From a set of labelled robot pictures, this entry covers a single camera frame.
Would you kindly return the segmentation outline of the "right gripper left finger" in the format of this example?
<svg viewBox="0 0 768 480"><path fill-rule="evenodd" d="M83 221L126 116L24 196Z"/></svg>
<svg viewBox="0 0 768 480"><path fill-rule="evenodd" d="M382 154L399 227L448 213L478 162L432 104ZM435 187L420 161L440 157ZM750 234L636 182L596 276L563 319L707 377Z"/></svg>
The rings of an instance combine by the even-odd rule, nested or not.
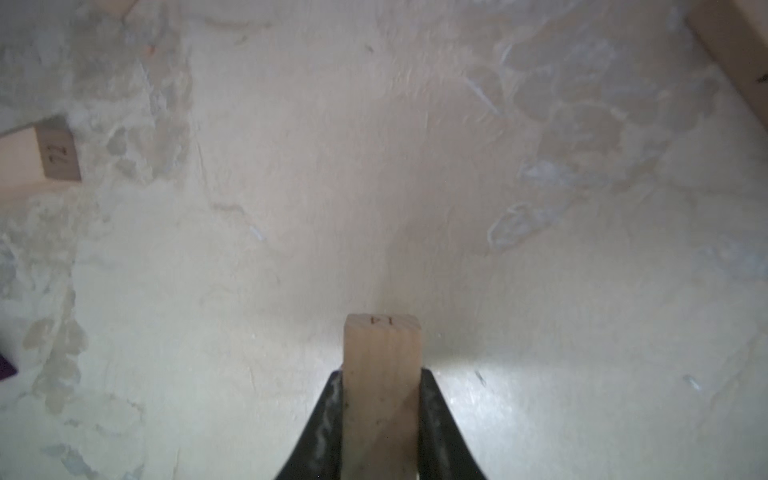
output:
<svg viewBox="0 0 768 480"><path fill-rule="evenodd" d="M329 376L277 480L338 480L341 466L342 372Z"/></svg>

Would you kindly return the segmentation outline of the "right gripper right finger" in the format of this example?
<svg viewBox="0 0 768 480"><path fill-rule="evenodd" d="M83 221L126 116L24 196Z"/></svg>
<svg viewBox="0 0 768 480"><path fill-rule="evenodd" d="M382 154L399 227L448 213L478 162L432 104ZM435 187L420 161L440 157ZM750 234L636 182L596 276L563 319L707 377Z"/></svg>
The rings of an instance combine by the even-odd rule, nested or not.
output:
<svg viewBox="0 0 768 480"><path fill-rule="evenodd" d="M426 368L421 369L419 395L419 478L485 480L433 373Z"/></svg>

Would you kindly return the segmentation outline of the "dotted wood block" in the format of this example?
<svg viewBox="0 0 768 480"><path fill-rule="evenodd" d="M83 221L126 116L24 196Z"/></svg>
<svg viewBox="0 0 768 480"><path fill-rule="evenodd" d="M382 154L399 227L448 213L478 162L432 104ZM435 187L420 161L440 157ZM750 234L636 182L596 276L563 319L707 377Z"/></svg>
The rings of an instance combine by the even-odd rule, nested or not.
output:
<svg viewBox="0 0 768 480"><path fill-rule="evenodd" d="M687 23L766 124L767 0L694 1Z"/></svg>

